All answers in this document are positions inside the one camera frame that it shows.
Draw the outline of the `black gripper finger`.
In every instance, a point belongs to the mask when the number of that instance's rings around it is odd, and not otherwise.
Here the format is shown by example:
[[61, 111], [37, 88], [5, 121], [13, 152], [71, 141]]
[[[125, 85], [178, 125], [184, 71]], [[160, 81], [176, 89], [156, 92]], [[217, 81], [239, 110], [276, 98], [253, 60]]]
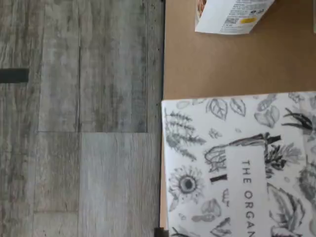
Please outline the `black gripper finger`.
[[169, 230], [162, 227], [154, 228], [154, 237], [169, 237]]

